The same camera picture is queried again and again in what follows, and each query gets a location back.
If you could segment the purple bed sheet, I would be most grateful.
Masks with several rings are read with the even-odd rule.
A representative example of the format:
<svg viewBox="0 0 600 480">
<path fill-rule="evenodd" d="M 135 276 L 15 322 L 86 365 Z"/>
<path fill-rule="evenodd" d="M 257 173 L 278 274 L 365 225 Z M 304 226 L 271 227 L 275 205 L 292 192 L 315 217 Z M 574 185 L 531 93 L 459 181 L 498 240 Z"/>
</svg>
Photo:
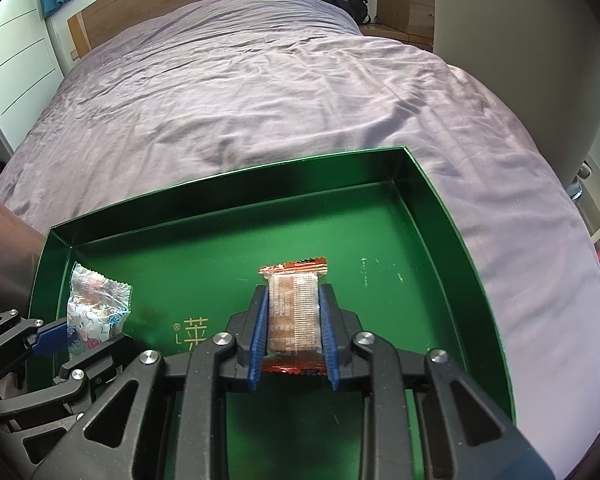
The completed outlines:
<svg viewBox="0 0 600 480">
<path fill-rule="evenodd" d="M 566 478 L 600 432 L 600 264 L 515 114 L 437 55 L 317 0 L 204 0 L 66 76 L 0 177 L 38 231 L 126 198 L 306 155 L 405 146 L 445 203 L 504 341 L 522 432 Z"/>
</svg>

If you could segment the wooden nightstand drawers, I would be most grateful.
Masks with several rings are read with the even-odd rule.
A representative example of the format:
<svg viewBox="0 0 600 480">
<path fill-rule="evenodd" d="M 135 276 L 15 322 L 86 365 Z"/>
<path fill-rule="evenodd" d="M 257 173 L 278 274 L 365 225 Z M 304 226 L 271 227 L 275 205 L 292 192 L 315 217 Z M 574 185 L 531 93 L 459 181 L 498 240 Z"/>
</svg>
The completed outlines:
<svg viewBox="0 0 600 480">
<path fill-rule="evenodd" d="M 376 0 L 375 17 L 360 29 L 365 36 L 398 40 L 431 52 L 434 0 Z"/>
</svg>

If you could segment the white wardrobe shelf unit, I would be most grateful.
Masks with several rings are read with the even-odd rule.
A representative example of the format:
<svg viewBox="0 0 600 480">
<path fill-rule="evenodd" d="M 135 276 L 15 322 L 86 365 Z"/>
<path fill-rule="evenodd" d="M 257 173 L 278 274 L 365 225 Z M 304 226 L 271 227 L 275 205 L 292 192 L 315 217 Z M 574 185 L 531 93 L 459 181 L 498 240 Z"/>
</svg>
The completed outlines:
<svg viewBox="0 0 600 480">
<path fill-rule="evenodd" d="M 64 79 L 40 0 L 0 1 L 0 138 L 14 152 Z"/>
</svg>

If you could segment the green metal tray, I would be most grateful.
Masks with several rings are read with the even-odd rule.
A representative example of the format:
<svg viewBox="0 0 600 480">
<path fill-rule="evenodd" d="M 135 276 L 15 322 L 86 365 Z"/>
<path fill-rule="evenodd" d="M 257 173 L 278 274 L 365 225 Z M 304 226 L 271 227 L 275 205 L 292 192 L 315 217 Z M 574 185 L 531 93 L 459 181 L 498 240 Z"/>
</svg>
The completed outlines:
<svg viewBox="0 0 600 480">
<path fill-rule="evenodd" d="M 465 244 L 403 148 L 316 156 L 172 186 L 55 226 L 30 313 L 66 318 L 78 262 L 133 287 L 122 334 L 194 351 L 248 310 L 261 266 L 325 257 L 318 289 L 396 348 L 449 353 L 514 422 L 500 337 Z M 96 400 L 123 372 L 106 381 Z M 262 370 L 226 395 L 225 479 L 363 479 L 363 396 Z"/>
</svg>

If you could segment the white cartoon candy packet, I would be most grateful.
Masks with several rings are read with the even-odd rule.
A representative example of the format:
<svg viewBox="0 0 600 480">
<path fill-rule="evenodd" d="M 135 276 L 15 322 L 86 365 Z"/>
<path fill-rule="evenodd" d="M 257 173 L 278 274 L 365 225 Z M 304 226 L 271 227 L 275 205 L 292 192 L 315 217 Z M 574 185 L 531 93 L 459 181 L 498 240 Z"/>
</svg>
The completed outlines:
<svg viewBox="0 0 600 480">
<path fill-rule="evenodd" d="M 76 262 L 67 302 L 67 346 L 71 359 L 120 335 L 131 314 L 133 287 L 110 280 Z"/>
</svg>

